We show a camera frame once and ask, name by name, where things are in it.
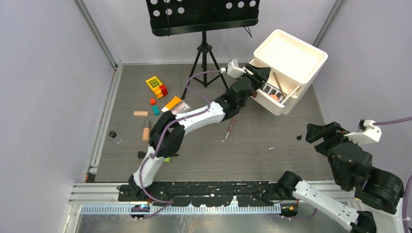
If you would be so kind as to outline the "white drawer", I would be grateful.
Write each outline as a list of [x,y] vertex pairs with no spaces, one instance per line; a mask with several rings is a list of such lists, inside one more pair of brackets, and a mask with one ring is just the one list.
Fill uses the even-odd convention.
[[275,101],[262,91],[261,88],[263,86],[252,94],[252,99],[276,116],[281,114],[287,115],[299,101],[300,86],[293,83],[290,78],[279,74],[274,69],[271,69],[267,83],[278,87],[273,72],[276,73],[283,91],[287,95],[286,99],[282,103]]

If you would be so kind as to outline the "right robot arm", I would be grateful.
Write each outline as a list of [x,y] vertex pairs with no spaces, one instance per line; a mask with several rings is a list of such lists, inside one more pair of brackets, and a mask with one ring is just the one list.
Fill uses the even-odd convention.
[[350,133],[337,122],[307,125],[308,143],[322,139],[315,150],[330,164],[335,184],[343,191],[353,191],[362,209],[344,205],[323,194],[291,171],[286,171],[275,186],[282,199],[302,200],[328,215],[352,233],[409,233],[407,216],[411,182],[402,180],[372,164],[373,157],[362,145],[376,143],[382,134],[381,124],[362,119],[358,131]]

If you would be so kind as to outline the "thin tan wooden pencil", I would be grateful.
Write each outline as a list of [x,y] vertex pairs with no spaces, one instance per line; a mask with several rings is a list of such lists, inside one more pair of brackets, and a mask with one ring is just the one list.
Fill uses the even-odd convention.
[[278,87],[279,87],[279,89],[280,89],[280,91],[281,91],[281,94],[282,94],[282,96],[283,96],[283,100],[285,100],[285,99],[286,99],[286,95],[285,95],[285,92],[283,91],[283,88],[282,88],[280,82],[279,82],[279,79],[278,79],[278,77],[277,77],[277,75],[276,75],[275,72],[273,72],[273,75],[274,75],[275,81],[276,81],[276,83],[277,83],[277,85],[278,85]]

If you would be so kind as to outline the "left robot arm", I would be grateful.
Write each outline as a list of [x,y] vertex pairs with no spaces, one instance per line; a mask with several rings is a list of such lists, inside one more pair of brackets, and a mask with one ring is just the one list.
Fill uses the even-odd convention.
[[234,83],[224,94],[206,106],[182,114],[164,112],[150,131],[149,145],[146,152],[140,151],[143,158],[138,170],[130,176],[130,194],[138,201],[149,195],[149,186],[166,158],[177,156],[184,137],[201,127],[220,123],[237,115],[245,107],[250,96],[262,88],[269,79],[270,67],[256,67],[246,64],[243,68],[229,63],[226,72],[235,78]]

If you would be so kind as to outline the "pink round puff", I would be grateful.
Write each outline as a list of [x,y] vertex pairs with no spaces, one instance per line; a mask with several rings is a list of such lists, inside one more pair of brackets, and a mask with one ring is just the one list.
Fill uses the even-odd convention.
[[274,99],[275,101],[279,101],[279,97],[276,96],[276,95],[270,95],[270,97],[271,97],[272,99]]

